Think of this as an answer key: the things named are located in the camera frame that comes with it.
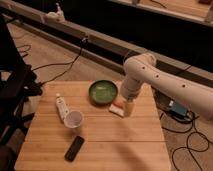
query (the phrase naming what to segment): green bowl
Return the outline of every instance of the green bowl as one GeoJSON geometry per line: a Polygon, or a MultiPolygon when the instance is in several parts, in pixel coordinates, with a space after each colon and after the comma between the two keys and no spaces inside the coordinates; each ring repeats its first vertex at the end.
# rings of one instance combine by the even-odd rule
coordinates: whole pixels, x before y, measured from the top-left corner
{"type": "Polygon", "coordinates": [[[100,80],[94,82],[89,88],[90,99],[98,105],[106,105],[112,103],[117,97],[118,88],[108,80],[100,80]]]}

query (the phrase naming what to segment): cup rim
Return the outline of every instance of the cup rim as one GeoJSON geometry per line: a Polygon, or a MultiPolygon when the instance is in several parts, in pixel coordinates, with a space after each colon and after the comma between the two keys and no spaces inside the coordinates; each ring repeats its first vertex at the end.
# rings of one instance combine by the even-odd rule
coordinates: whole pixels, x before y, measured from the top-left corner
{"type": "Polygon", "coordinates": [[[66,127],[68,127],[68,128],[78,128],[78,127],[80,127],[82,125],[83,121],[84,121],[84,115],[83,115],[83,113],[80,112],[80,111],[78,111],[78,110],[72,110],[72,111],[69,112],[69,114],[67,114],[65,116],[65,118],[64,118],[64,125],[66,127]],[[81,121],[80,121],[80,123],[78,125],[70,126],[69,123],[66,121],[67,116],[69,116],[72,112],[78,112],[80,114],[80,116],[81,116],[81,121]]]}

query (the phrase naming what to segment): wooden table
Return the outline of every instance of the wooden table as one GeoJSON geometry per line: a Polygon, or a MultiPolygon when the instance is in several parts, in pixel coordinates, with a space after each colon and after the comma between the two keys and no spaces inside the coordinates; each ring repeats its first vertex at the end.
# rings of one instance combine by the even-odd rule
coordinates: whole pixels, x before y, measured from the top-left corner
{"type": "Polygon", "coordinates": [[[92,82],[52,82],[45,86],[36,115],[18,156],[17,171],[168,171],[170,161],[150,86],[144,84],[129,118],[95,107],[92,82]],[[60,121],[55,94],[84,113],[85,138],[74,162],[64,154],[75,135],[60,121]]]}

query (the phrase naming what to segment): electronic device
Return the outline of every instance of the electronic device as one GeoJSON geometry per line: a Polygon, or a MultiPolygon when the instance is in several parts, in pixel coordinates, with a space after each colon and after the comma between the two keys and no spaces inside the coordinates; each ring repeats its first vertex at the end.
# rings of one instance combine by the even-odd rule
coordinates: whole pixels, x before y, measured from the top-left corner
{"type": "Polygon", "coordinates": [[[66,152],[64,156],[65,159],[68,161],[73,161],[76,155],[78,154],[83,143],[84,143],[84,138],[80,136],[76,136],[73,143],[71,144],[71,146],[69,147],[68,151],[66,152]]]}
{"type": "Polygon", "coordinates": [[[171,74],[155,67],[156,58],[144,53],[128,58],[124,63],[126,76],[121,85],[121,95],[128,101],[137,98],[143,83],[163,92],[189,111],[213,119],[213,89],[171,74]]]}

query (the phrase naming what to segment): floor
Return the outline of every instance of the floor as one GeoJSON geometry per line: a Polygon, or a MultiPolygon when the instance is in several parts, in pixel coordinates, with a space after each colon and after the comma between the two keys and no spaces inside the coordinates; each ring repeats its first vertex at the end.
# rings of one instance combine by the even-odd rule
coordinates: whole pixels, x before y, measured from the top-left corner
{"type": "MultiPolygon", "coordinates": [[[[69,62],[72,61],[77,54],[64,49],[52,42],[49,42],[41,37],[39,34],[35,35],[30,33],[21,27],[17,27],[15,25],[9,24],[9,29],[11,31],[11,35],[16,43],[17,47],[22,45],[30,45],[31,49],[27,51],[28,56],[24,58],[26,63],[32,65],[32,68],[36,68],[41,65],[49,64],[49,63],[58,63],[58,62],[69,62]]],[[[27,47],[18,48],[19,51],[26,51],[27,47]]],[[[46,67],[43,69],[39,69],[36,71],[38,75],[38,81],[48,81],[55,77],[57,74],[62,73],[66,69],[66,66],[52,66],[46,67]]],[[[86,59],[85,57],[80,56],[78,60],[73,65],[72,69],[69,70],[66,74],[59,77],[57,80],[100,80],[100,79],[108,79],[108,80],[122,80],[123,75],[102,66],[92,60],[86,59]]],[[[160,108],[165,106],[168,102],[167,97],[162,95],[158,95],[155,93],[156,103],[159,107],[159,116],[163,113],[160,108]]],[[[39,97],[30,99],[30,102],[25,106],[24,113],[34,112],[36,110],[37,103],[39,101],[39,97]]],[[[172,120],[170,117],[163,115],[161,118],[162,127],[168,128],[176,131],[184,131],[187,130],[190,125],[179,124],[176,121],[172,120]]],[[[213,122],[206,122],[202,118],[198,118],[195,121],[195,125],[197,130],[206,135],[211,141],[213,141],[213,122]]],[[[213,156],[213,145],[210,145],[209,149],[205,152],[196,152],[193,149],[198,151],[205,150],[207,147],[207,141],[203,135],[193,133],[195,129],[193,128],[191,131],[183,134],[183,133],[173,133],[163,129],[166,145],[168,147],[168,153],[172,162],[172,152],[182,147],[180,150],[175,152],[174,161],[175,165],[181,171],[199,171],[198,165],[193,160],[192,156],[190,156],[190,152],[197,159],[203,171],[211,171],[213,170],[212,164],[212,156],[213,156]],[[187,137],[190,135],[189,147],[191,150],[187,150],[186,142],[187,137]]],[[[21,133],[14,135],[13,139],[9,142],[9,146],[11,146],[14,151],[17,153],[20,150],[22,140],[24,136],[21,133]]],[[[172,170],[176,170],[174,164],[172,164],[172,170]]]]}
{"type": "MultiPolygon", "coordinates": [[[[132,3],[132,0],[118,0],[121,2],[132,3]]],[[[141,0],[139,5],[150,5],[168,11],[180,12],[196,17],[205,18],[210,8],[209,4],[201,4],[198,0],[141,0]]]]}

